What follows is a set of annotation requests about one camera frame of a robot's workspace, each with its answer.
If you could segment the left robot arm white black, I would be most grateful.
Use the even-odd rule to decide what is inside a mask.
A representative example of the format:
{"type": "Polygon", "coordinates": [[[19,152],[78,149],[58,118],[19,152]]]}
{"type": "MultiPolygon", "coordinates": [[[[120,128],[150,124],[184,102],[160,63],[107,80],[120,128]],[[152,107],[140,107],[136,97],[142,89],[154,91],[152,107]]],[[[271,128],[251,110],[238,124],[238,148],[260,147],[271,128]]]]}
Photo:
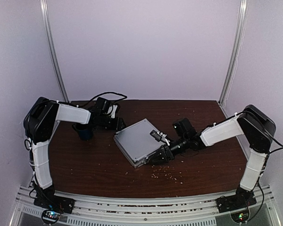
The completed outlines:
{"type": "Polygon", "coordinates": [[[48,147],[56,123],[71,122],[81,140],[90,140],[96,128],[120,131],[126,127],[124,119],[116,116],[120,108],[118,100],[110,101],[97,95],[92,101],[93,106],[74,105],[40,97],[26,115],[23,122],[25,148],[33,170],[36,206],[63,210],[74,203],[69,198],[55,195],[50,175],[48,147]]]}

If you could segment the aluminium poker case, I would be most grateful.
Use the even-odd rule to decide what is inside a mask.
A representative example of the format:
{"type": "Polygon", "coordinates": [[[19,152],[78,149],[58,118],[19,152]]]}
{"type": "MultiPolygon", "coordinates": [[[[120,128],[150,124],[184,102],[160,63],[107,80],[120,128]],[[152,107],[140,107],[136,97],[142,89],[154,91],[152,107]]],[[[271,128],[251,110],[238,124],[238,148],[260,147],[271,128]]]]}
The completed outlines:
{"type": "Polygon", "coordinates": [[[150,135],[153,130],[158,129],[143,119],[114,135],[117,147],[135,169],[146,164],[150,156],[164,144],[150,135]]]}

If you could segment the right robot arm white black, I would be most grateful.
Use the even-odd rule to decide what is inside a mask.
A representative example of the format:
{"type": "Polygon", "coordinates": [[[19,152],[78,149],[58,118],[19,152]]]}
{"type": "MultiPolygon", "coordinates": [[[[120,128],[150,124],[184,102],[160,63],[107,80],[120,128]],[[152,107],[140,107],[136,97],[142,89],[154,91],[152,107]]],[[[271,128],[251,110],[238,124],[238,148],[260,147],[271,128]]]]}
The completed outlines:
{"type": "Polygon", "coordinates": [[[146,157],[146,164],[159,165],[168,163],[176,155],[187,149],[200,151],[233,137],[243,136],[249,145],[248,160],[241,181],[230,196],[217,198],[219,212],[246,208],[256,203],[254,188],[259,185],[269,156],[273,153],[271,146],[276,143],[278,150],[283,144],[275,139],[276,124],[254,105],[246,106],[241,112],[227,119],[208,125],[197,131],[187,118],[173,123],[178,139],[171,140],[159,131],[152,130],[150,135],[163,144],[146,157]]]}

